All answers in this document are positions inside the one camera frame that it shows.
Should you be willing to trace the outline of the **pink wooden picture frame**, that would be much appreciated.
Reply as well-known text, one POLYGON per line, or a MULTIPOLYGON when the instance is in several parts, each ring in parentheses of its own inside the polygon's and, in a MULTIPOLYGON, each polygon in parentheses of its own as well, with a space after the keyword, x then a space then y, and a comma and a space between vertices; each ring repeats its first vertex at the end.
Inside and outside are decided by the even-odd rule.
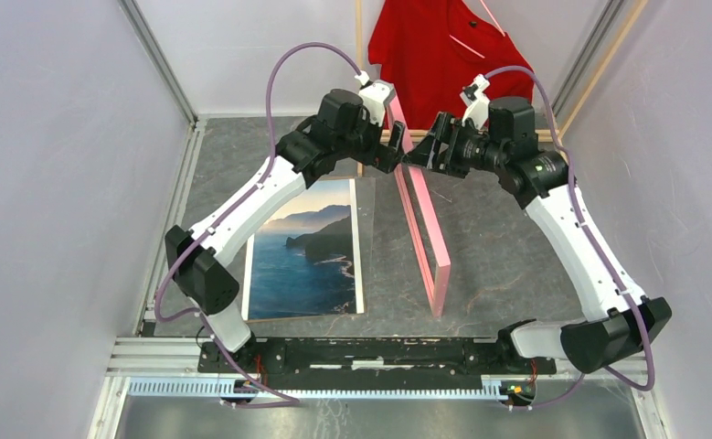
POLYGON ((394 176, 433 317, 442 316, 452 271, 426 178, 421 169, 398 165, 394 176))

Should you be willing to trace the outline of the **coastal landscape photo board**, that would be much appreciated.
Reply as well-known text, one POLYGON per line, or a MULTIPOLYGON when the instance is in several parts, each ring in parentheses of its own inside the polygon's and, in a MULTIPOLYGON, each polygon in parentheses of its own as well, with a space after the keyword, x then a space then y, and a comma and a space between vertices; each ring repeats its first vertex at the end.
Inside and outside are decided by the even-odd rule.
POLYGON ((356 182, 318 181, 247 243, 242 316, 248 321, 365 311, 356 182))

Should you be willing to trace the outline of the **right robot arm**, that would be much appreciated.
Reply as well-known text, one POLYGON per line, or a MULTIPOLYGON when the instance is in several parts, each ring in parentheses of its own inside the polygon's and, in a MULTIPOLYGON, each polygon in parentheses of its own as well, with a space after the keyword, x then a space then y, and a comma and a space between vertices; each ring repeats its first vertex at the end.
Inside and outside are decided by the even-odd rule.
POLYGON ((645 357, 647 383, 655 380, 652 344, 672 316, 662 298, 651 298, 613 255, 589 216, 566 158, 538 144, 535 112, 524 98, 490 102, 485 121, 438 114, 406 164, 451 177, 492 172, 503 190, 544 233, 577 293, 583 317, 576 322, 525 320, 503 329, 498 366, 518 373, 533 358, 564 359, 583 374, 599 369, 621 378, 615 364, 645 357))

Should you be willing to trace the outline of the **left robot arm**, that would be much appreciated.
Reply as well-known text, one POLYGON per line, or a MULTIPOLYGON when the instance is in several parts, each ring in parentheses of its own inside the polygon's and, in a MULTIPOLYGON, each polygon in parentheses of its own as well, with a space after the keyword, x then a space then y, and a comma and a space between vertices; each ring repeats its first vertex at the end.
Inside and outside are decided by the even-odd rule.
POLYGON ((190 229, 165 235, 169 271, 218 340, 220 360, 233 372, 248 370, 255 348, 251 331, 234 301, 239 282, 228 272, 242 245, 281 207, 309 189, 344 159, 392 172, 403 156, 405 125, 395 122, 382 143, 386 112, 394 88, 375 81, 357 92, 333 89, 316 114, 280 138, 259 171, 227 202, 190 229))

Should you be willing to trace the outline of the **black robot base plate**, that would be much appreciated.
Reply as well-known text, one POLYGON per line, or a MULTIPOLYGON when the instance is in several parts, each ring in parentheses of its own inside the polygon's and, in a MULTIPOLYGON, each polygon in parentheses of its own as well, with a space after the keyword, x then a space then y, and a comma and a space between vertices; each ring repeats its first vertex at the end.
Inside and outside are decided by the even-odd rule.
POLYGON ((476 337, 262 337, 232 358, 276 391, 463 391, 484 375, 557 370, 551 359, 522 359, 476 337))

